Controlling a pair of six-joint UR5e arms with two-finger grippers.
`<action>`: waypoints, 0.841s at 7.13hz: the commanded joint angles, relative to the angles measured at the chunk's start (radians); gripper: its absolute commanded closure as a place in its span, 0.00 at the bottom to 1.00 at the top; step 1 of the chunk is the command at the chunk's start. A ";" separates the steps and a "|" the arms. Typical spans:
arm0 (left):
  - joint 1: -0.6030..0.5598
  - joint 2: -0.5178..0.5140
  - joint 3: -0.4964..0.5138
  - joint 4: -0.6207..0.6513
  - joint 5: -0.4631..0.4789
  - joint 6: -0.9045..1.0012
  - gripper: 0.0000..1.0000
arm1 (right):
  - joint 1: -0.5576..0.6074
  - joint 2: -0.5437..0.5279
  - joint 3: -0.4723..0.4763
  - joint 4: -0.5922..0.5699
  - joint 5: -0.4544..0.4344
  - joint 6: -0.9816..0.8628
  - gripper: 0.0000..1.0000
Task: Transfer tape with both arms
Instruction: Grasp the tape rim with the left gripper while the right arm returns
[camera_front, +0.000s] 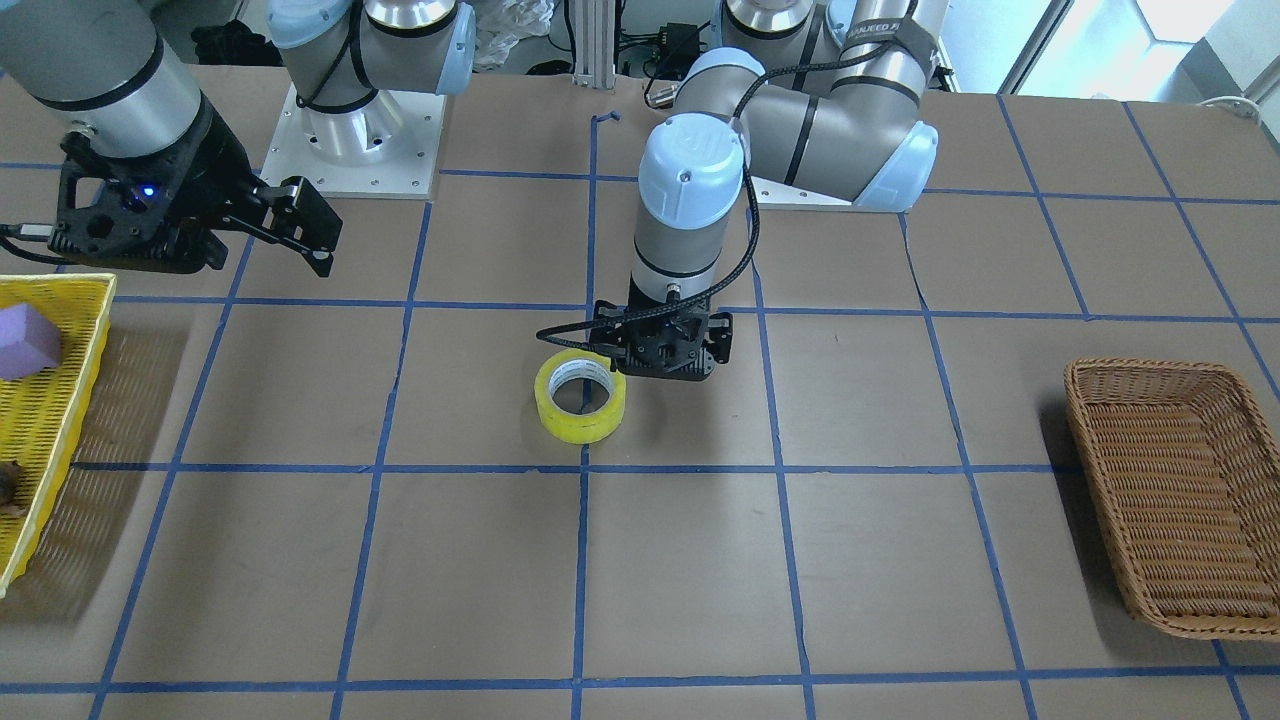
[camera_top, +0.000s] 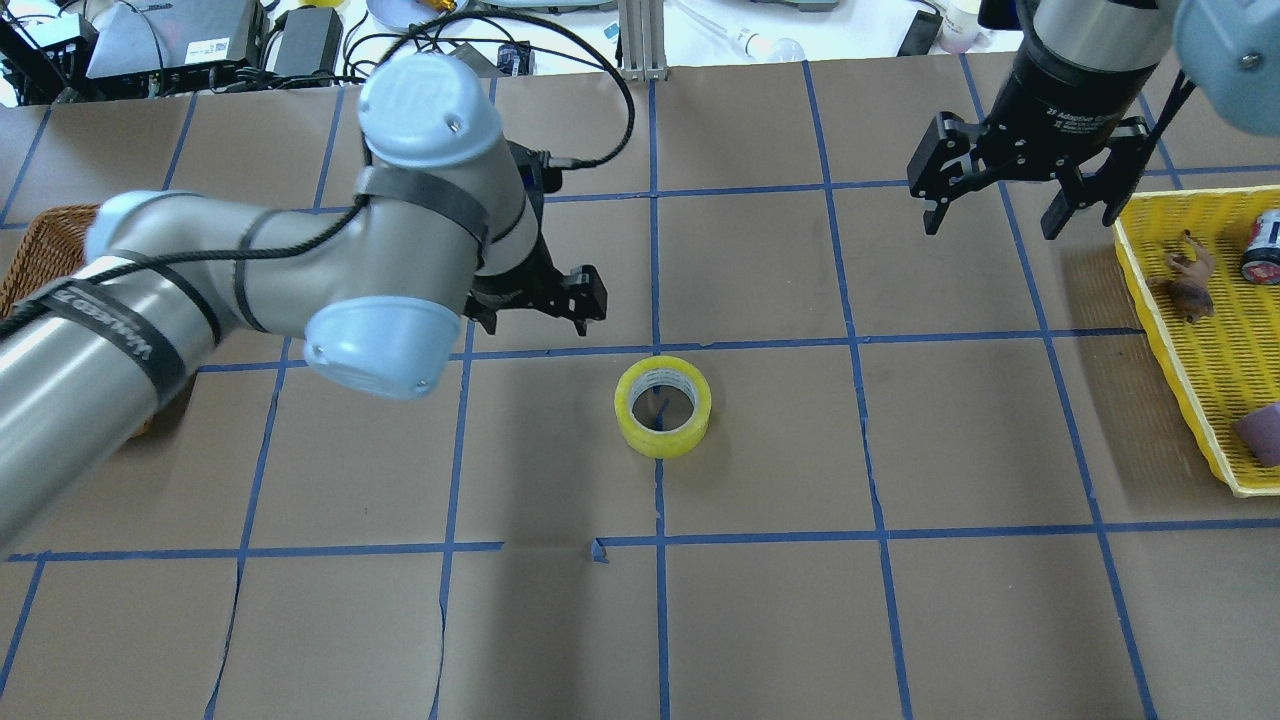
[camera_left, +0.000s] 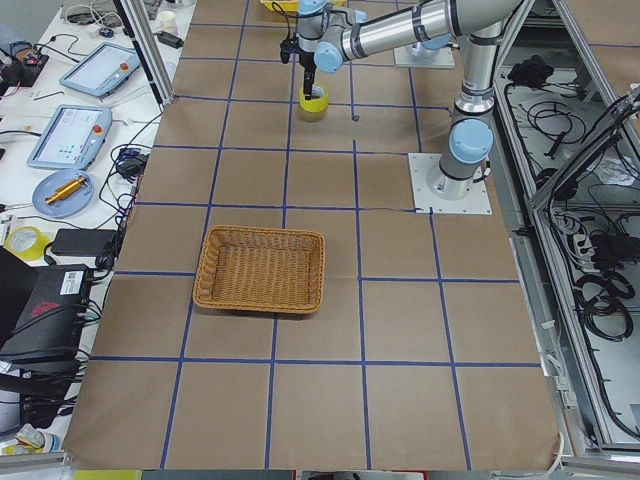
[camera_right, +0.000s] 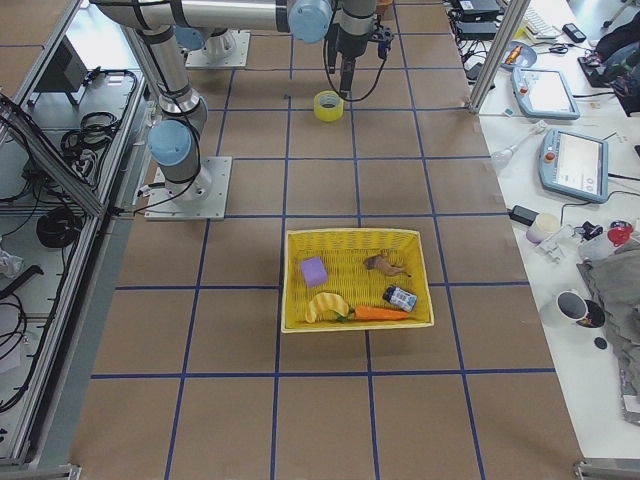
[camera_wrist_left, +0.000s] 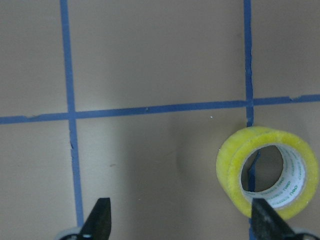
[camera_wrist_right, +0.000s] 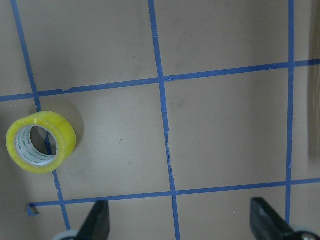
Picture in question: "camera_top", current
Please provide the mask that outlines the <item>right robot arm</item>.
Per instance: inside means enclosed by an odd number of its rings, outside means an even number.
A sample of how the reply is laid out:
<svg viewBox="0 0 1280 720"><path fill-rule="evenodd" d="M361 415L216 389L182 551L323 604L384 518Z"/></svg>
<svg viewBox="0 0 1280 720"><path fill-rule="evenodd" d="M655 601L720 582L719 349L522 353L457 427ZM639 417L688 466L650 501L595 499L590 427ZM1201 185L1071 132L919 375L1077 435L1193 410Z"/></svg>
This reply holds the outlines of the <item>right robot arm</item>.
<svg viewBox="0 0 1280 720"><path fill-rule="evenodd" d="M977 20L1021 42L986 118L941 111L911 155L927 234L1005 181L1059 186L1039 220L1048 240L1096 204L1112 225L1194 91L1235 129L1277 135L1275 1L982 1Z"/></svg>

